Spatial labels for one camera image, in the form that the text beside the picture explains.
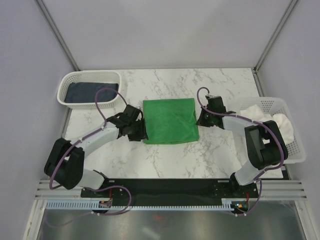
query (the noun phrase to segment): wire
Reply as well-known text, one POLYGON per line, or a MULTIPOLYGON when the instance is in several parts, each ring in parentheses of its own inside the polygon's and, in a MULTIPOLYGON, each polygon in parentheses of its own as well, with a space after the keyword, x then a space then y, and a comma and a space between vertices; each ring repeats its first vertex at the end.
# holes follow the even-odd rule
MULTIPOLYGON (((90 212, 85 212, 79 216, 76 216, 74 218, 72 218, 71 220, 63 223, 63 224, 60 224, 60 225, 52 225, 51 223, 48 222, 48 218, 47 218, 47 215, 44 216, 44 223, 47 224, 50 228, 53 228, 53 229, 59 229, 59 228, 62 228, 68 224, 71 224, 73 223, 74 221, 82 218, 82 217, 85 217, 87 215, 90 215, 90 214, 93 214, 95 213, 96 215, 103 215, 103 216, 115 216, 115 215, 119 215, 119 214, 122 214, 124 213, 131 205, 131 202, 132 202, 132 195, 131 195, 131 192, 124 186, 120 186, 120 185, 114 185, 114 186, 109 186, 109 187, 106 187, 106 188, 103 188, 103 189, 92 189, 90 187, 86 187, 85 189, 87 190, 90 190, 92 192, 103 192, 103 191, 107 191, 107 190, 112 190, 112 189, 115 189, 115 188, 118 188, 118 189, 123 189, 125 190, 128 194, 129 194, 129 202, 128 204, 126 205, 126 207, 124 207, 122 210, 120 211, 116 211, 116 212, 111 212, 111 213, 95 213, 93 211, 90 211, 90 212)), ((41 226, 41 233, 40 233, 40 239, 43 240, 44 239, 44 233, 43 233, 43 228, 44 228, 44 225, 42 224, 41 226)))
POLYGON ((243 212, 243 213, 247 213, 248 211, 243 211, 243 210, 241 210, 239 207, 237 208, 240 212, 243 212))
POLYGON ((125 105, 128 105, 128 103, 125 100, 124 96, 122 96, 117 90, 114 90, 114 89, 109 88, 109 87, 104 87, 104 88, 101 88, 99 91, 97 91, 95 93, 95 96, 94 96, 94 103, 95 103, 96 109, 98 110, 98 112, 100 113, 100 115, 102 116, 102 118, 104 120, 104 124, 103 124, 104 127, 107 125, 107 119, 106 119, 105 115, 102 113, 100 107, 98 106, 98 95, 99 95, 99 93, 102 93, 102 92, 105 92, 105 91, 113 91, 113 92, 115 92, 116 94, 118 94, 122 98, 122 100, 124 101, 125 105))
POLYGON ((112 188, 110 189, 109 202, 112 200, 112 188))
POLYGON ((91 187, 86 187, 85 189, 88 189, 92 192, 103 192, 103 191, 106 191, 106 190, 109 190, 109 189, 114 189, 114 188, 118 188, 118 189, 123 189, 125 190, 128 194, 129 194, 129 202, 128 204, 120 211, 117 211, 117 212, 112 212, 112 213, 100 213, 100 215, 104 215, 104 216, 114 216, 114 215, 119 215, 119 214, 122 214, 124 213, 131 205, 131 202, 132 202, 132 195, 131 195, 131 192, 128 190, 128 188, 124 187, 124 186, 120 186, 120 185, 114 185, 114 186, 109 186, 109 187, 106 187, 106 188, 102 188, 102 189, 92 189, 91 187))
MULTIPOLYGON (((100 89, 99 91, 96 92, 95 96, 94 96, 94 103, 95 103, 95 106, 96 106, 96 109, 98 110, 98 112, 100 113, 100 115, 102 116, 103 120, 104 120, 104 123, 103 123, 103 127, 105 127, 107 125, 107 119, 105 117, 105 115, 102 113, 102 111, 100 110, 99 106, 98 106, 98 95, 101 93, 101 92, 104 92, 104 91, 108 91, 108 90, 111 90, 113 92, 115 92, 116 94, 118 94, 122 100, 124 101, 125 105, 128 105, 124 96, 122 96, 117 90, 114 90, 112 88, 108 88, 108 87, 104 87, 102 89, 100 89)), ((84 136, 82 138, 82 140, 86 140, 87 138, 90 138, 91 136, 95 135, 96 133, 102 131, 102 128, 99 128, 91 133, 89 133, 88 135, 84 136)), ((54 189, 57 189, 57 188, 60 188, 61 185, 57 185, 57 186, 53 186, 53 183, 54 183, 54 179, 56 177, 56 174, 58 172, 58 169, 60 168, 61 164, 63 163, 63 161, 65 160, 65 158, 68 156, 68 154, 71 152, 71 150, 76 146, 78 145, 79 143, 81 143, 81 140, 78 140, 76 141, 74 144, 72 144, 68 150, 63 154, 63 156, 61 157, 61 159, 59 160, 58 164, 56 165, 55 169, 53 170, 53 173, 51 175, 51 178, 50 178, 50 182, 49 182, 49 188, 51 190, 54 190, 54 189)))
POLYGON ((280 151, 280 163, 278 166, 275 166, 275 167, 268 167, 266 168, 264 171, 260 172, 257 176, 255 176, 255 178, 253 179, 254 181, 256 181, 258 178, 260 178, 265 172, 267 171, 270 171, 270 170, 276 170, 276 169, 279 169, 283 166, 284 164, 284 161, 285 161, 285 154, 284 154, 284 151, 281 147, 281 144, 279 142, 279 140, 277 139, 276 135, 271 131, 271 129, 269 127, 267 127, 266 125, 264 125, 263 123, 259 122, 259 121, 254 121, 250 118, 247 118, 247 117, 244 117, 244 116, 240 116, 240 115, 234 115, 234 114, 226 114, 226 113, 218 113, 218 112, 214 112, 214 111, 210 111, 208 110, 200 101, 200 98, 199 98, 199 92, 201 89, 205 89, 207 91, 207 93, 209 94, 210 91, 207 87, 205 86, 202 86, 198 89, 198 91, 196 92, 196 98, 201 106, 201 108, 205 111, 207 111, 208 113, 210 114, 213 114, 213 115, 217 115, 217 116, 222 116, 222 117, 234 117, 234 118, 238 118, 238 119, 242 119, 242 120, 245 120, 245 121, 248 121, 250 123, 253 123, 253 124, 257 124, 261 127, 263 127, 265 130, 267 130, 267 132, 272 136, 272 138, 274 139, 277 147, 279 148, 279 151, 280 151))
POLYGON ((207 87, 205 86, 202 86, 198 89, 198 91, 196 92, 196 98, 201 106, 201 108, 205 111, 207 111, 208 113, 210 114, 213 114, 213 115, 217 115, 217 116, 222 116, 222 117, 234 117, 234 118, 239 118, 239 119, 242 119, 242 120, 245 120, 245 121, 248 121, 248 122, 251 122, 253 124, 257 124, 261 127, 263 127, 265 130, 267 130, 267 132, 272 136, 272 138, 274 139, 277 147, 279 148, 279 151, 280 151, 280 163, 278 166, 275 166, 275 167, 268 167, 266 169, 264 169, 264 171, 260 172, 257 176, 255 176, 255 178, 253 179, 253 181, 255 182, 260 182, 260 191, 259 191, 259 195, 258 195, 258 198, 256 199, 256 202, 253 204, 252 208, 249 209, 246 213, 240 213, 240 214, 237 214, 236 216, 246 216, 247 214, 249 214, 250 212, 252 212, 252 210, 257 206, 259 200, 260 200, 260 197, 261 197, 261 193, 262 193, 262 181, 261 179, 259 179, 265 172, 267 171, 270 171, 270 170, 276 170, 276 169, 279 169, 283 166, 284 164, 284 161, 285 161, 285 154, 284 154, 284 151, 281 147, 281 144, 279 142, 279 140, 277 139, 276 135, 271 131, 270 128, 268 128, 266 125, 264 125, 263 123, 259 122, 259 121, 254 121, 250 118, 247 118, 247 117, 244 117, 244 116, 240 116, 240 115, 234 115, 234 114, 226 114, 226 113, 218 113, 218 112, 214 112, 214 111, 210 111, 208 110, 200 101, 200 98, 199 98, 199 92, 200 90, 202 89, 205 89, 207 91, 207 93, 209 94, 210 91, 207 87))
POLYGON ((244 204, 246 205, 246 204, 249 203, 250 196, 249 196, 249 193, 248 193, 248 192, 246 192, 245 194, 246 194, 246 200, 245 200, 245 203, 244 203, 244 204))
POLYGON ((262 181, 261 179, 257 179, 256 182, 260 182, 260 188, 259 188, 259 194, 258 194, 258 197, 255 201, 255 203, 253 204, 253 206, 249 209, 248 207, 248 211, 246 211, 245 213, 240 213, 240 214, 237 214, 237 216, 246 216, 247 214, 251 213, 257 206, 260 198, 261 198, 261 193, 262 193, 262 181))
POLYGON ((139 109, 140 113, 141 113, 141 119, 144 118, 144 113, 139 109))

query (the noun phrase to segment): white plastic basket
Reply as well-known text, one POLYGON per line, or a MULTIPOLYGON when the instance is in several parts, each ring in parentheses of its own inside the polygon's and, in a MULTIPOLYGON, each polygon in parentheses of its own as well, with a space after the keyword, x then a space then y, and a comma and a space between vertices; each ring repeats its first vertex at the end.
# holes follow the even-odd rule
MULTIPOLYGON (((62 105, 68 106, 71 109, 95 109, 94 102, 85 103, 66 103, 65 98, 68 87, 71 83, 106 83, 106 84, 118 84, 118 92, 122 89, 122 79, 119 73, 110 70, 90 70, 90 71, 74 71, 64 76, 62 79, 56 98, 62 105)), ((109 109, 115 106, 115 101, 119 98, 116 95, 111 101, 99 102, 98 106, 101 109, 109 109)))
POLYGON ((265 114, 270 114, 271 116, 274 114, 284 114, 287 116, 293 126, 294 141, 286 145, 288 158, 284 163, 294 164, 305 161, 306 152, 286 102, 276 97, 244 97, 231 101, 229 110, 240 113, 241 110, 245 110, 253 105, 258 105, 265 114))

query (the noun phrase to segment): black mounting plate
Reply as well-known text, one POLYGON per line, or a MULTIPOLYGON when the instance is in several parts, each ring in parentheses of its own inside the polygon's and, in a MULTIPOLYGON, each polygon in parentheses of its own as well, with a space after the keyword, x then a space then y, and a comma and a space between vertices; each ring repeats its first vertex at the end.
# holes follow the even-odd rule
MULTIPOLYGON (((232 190, 228 179, 193 178, 193 179, 146 179, 113 178, 106 179, 100 189, 111 186, 124 186, 132 194, 131 206, 221 206, 222 199, 257 198, 257 185, 252 183, 232 190)), ((112 189, 112 205, 126 206, 129 196, 120 188, 112 189)), ((82 190, 82 198, 109 198, 110 191, 92 192, 82 190)))

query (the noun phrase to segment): white wall panel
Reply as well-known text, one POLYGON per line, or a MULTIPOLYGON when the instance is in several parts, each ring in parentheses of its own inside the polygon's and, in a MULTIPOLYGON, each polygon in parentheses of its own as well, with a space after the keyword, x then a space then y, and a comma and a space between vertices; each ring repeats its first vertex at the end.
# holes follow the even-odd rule
POLYGON ((307 154, 290 165, 320 228, 320 1, 301 0, 260 68, 266 93, 286 101, 307 154))
POLYGON ((21 240, 66 113, 56 95, 73 69, 32 0, 0 7, 0 239, 21 240))
POLYGON ((83 69, 253 67, 289 0, 44 0, 83 69))

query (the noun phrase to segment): marble table surface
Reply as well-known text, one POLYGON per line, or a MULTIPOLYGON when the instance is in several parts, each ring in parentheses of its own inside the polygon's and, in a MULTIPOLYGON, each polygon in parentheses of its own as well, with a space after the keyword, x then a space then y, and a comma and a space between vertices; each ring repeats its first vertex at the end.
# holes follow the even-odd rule
MULTIPOLYGON (((222 96, 228 103, 241 97, 258 97, 249 68, 143 69, 117 70, 122 76, 121 93, 127 102, 141 107, 143 100, 195 98, 198 88, 222 96)), ((206 91, 200 93, 207 104, 206 91)), ((103 109, 106 117, 122 112, 119 98, 115 107, 103 109)), ((196 101, 196 117, 201 108, 196 101)), ((103 122, 96 109, 71 112, 66 139, 78 137, 103 122)), ((103 172, 109 178, 229 178, 247 161, 241 138, 218 127, 199 127, 200 139, 175 145, 147 145, 121 137, 103 145, 85 160, 85 168, 103 172)), ((269 171, 264 178, 282 178, 280 169, 269 171)))

